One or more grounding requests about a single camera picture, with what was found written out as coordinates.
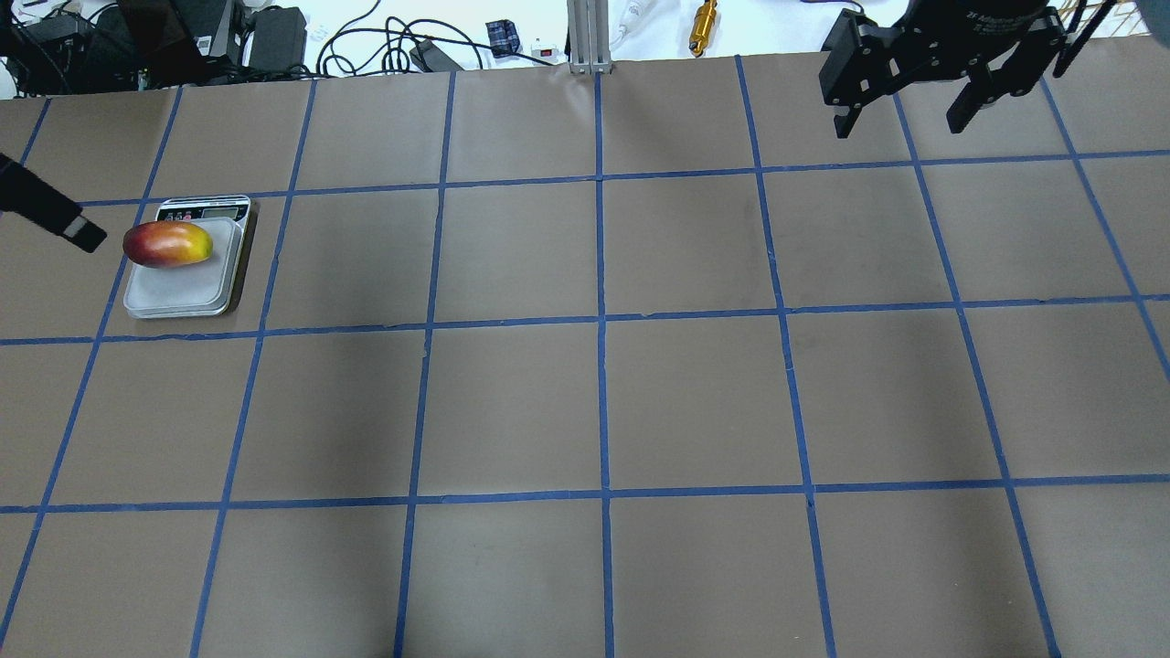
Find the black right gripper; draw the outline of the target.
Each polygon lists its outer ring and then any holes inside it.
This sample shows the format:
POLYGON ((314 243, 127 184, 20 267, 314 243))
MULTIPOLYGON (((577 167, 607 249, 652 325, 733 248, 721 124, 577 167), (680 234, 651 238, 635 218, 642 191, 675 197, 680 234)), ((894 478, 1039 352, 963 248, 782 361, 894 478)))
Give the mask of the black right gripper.
POLYGON ((844 9, 824 37, 818 78, 837 139, 851 136, 874 100, 965 80, 945 114, 950 133, 964 133, 999 97, 1026 95, 1048 70, 1060 78, 1071 66, 1069 37, 1045 1, 911 1, 890 27, 844 9))

